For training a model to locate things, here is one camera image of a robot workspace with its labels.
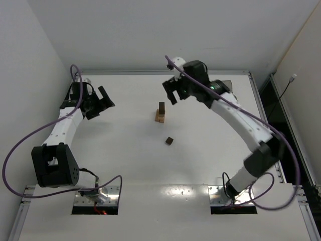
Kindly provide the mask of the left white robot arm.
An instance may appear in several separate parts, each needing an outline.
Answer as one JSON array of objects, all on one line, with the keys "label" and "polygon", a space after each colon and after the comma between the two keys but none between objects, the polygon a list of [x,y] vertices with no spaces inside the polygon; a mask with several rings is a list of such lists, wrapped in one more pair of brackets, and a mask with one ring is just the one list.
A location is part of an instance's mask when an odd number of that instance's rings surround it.
[{"label": "left white robot arm", "polygon": [[84,119],[90,120],[115,104],[103,86],[99,98],[88,82],[73,82],[60,106],[59,118],[49,137],[31,151],[38,185],[43,188],[72,187],[93,191],[98,177],[81,169],[71,151],[76,130]]}]

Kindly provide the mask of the light wood plank block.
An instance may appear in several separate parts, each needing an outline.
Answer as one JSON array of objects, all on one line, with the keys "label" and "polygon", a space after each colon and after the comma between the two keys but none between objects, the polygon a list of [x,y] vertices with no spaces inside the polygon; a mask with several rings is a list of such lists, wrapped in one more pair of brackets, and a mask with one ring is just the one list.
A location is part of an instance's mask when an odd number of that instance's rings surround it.
[{"label": "light wood plank block", "polygon": [[164,123],[165,122],[165,117],[164,116],[156,116],[155,117],[155,121],[158,122],[158,123]]}]

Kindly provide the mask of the grey transparent plastic tray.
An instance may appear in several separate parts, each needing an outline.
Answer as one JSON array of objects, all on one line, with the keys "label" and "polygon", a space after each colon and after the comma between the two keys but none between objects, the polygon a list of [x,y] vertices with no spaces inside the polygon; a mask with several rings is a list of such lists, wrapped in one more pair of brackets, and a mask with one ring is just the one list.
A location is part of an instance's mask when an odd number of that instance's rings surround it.
[{"label": "grey transparent plastic tray", "polygon": [[222,82],[229,88],[231,92],[233,91],[233,85],[231,80],[223,80]]}]

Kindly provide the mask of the dark wood small cube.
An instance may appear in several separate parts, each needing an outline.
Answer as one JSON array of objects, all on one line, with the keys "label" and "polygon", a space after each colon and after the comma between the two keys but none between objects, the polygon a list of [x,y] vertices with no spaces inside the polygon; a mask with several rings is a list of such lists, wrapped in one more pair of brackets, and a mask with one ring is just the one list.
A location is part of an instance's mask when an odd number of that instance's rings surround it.
[{"label": "dark wood small cube", "polygon": [[173,141],[174,141],[173,138],[168,137],[168,138],[166,139],[165,143],[170,146],[170,145],[173,143]]}]

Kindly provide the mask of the light wood long block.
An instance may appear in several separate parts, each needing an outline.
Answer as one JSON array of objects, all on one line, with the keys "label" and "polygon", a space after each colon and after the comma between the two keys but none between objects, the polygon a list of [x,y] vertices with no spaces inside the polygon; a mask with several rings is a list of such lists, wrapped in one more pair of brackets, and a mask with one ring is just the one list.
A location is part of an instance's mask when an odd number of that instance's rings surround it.
[{"label": "light wood long block", "polygon": [[159,109],[156,110],[156,118],[164,118],[165,111],[160,111]]}]

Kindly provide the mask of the dark wood tall block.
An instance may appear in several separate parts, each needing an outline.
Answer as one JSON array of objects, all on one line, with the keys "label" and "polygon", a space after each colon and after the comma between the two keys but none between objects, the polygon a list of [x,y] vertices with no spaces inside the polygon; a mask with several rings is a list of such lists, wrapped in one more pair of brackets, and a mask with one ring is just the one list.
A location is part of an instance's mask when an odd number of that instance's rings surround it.
[{"label": "dark wood tall block", "polygon": [[164,102],[159,102],[158,114],[159,115],[165,115],[165,103]]}]

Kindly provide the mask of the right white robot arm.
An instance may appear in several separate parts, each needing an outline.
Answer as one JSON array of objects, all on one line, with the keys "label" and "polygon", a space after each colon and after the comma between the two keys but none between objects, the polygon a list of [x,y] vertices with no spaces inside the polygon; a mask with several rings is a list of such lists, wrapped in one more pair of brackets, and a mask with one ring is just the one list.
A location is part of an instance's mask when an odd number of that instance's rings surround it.
[{"label": "right white robot arm", "polygon": [[243,166],[223,189],[227,198],[235,199],[282,158],[285,144],[272,130],[242,113],[232,90],[221,80],[210,81],[202,61],[186,62],[176,57],[167,64],[167,68],[174,71],[174,76],[165,81],[163,87],[172,104],[177,103],[175,91],[181,100],[195,97],[224,119],[251,151]]}]

